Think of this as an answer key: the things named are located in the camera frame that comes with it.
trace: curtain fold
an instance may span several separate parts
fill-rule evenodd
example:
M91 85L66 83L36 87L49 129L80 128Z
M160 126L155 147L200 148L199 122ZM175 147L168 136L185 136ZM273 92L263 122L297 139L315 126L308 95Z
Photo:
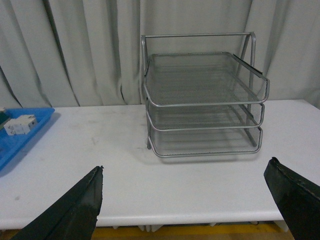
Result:
M121 94L117 1L84 0L97 88L104 105L125 104Z
M79 0L49 0L61 57L80 106L103 104L92 60L85 10Z
M11 0L11 3L35 70L34 81L38 83L42 98L49 106L78 106L43 1Z
M269 99L320 108L319 12L318 0L0 0L0 106L140 104L141 34L253 31ZM149 54L239 54L242 41L148 39L147 46Z
M256 68L271 100L305 99L320 108L320 1L254 0L246 31L257 36Z

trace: metal mesh tray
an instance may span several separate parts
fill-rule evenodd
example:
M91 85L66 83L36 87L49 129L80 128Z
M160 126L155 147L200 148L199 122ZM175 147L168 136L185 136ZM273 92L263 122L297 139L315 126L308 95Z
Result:
M244 104L156 107L147 102L147 118L158 131L254 128L262 124L265 106Z
M262 129L228 128L158 131L150 128L148 140L161 158L254 154L262 143Z
M269 80L228 52L154 54L144 90L155 106L263 103Z

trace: white table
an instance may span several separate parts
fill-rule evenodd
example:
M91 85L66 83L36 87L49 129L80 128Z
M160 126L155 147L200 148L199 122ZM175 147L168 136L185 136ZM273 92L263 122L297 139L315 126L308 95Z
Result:
M104 166L97 226L283 220L264 171L271 157L320 185L320 110L265 103L257 154L161 159L146 146L144 105L56 108L0 171L0 229L20 229L95 166Z

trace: white block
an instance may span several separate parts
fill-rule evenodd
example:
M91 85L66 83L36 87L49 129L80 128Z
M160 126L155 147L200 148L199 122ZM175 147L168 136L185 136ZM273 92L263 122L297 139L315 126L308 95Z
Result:
M8 135L27 134L38 124L34 115L21 115L4 125Z

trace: floor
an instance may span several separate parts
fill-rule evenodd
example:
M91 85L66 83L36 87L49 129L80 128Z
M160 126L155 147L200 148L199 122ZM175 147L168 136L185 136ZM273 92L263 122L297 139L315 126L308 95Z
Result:
M9 240L18 230L7 230L0 240ZM141 231L138 227L97 227L92 240L294 240L274 223L164 226L156 232Z

